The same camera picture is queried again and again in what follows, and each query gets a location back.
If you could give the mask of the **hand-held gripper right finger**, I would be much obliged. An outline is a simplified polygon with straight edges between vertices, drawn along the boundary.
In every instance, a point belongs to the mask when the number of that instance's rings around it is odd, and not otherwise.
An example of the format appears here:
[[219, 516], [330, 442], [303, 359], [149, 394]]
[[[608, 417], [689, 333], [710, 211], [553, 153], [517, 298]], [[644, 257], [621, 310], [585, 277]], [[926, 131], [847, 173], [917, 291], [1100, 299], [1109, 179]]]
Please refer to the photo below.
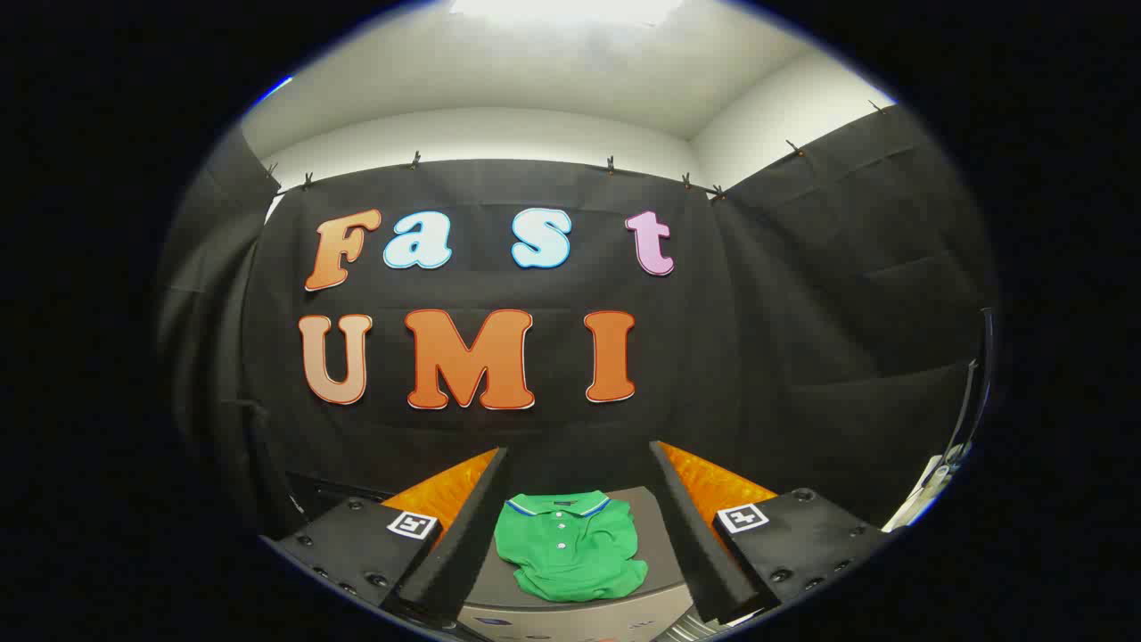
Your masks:
[[895, 541], [811, 488], [747, 493], [747, 480], [671, 444], [649, 452], [669, 541], [704, 619], [780, 613]]

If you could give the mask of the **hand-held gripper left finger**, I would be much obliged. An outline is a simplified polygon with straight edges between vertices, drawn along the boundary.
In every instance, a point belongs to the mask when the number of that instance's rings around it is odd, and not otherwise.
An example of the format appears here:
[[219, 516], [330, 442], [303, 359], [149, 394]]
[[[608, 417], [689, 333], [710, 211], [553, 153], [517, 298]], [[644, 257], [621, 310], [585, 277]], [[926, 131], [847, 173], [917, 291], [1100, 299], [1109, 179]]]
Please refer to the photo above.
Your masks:
[[347, 496], [296, 533], [273, 541], [288, 564], [323, 588], [399, 624], [456, 621], [472, 592], [505, 494], [508, 449], [484, 468], [445, 519], [429, 507]]

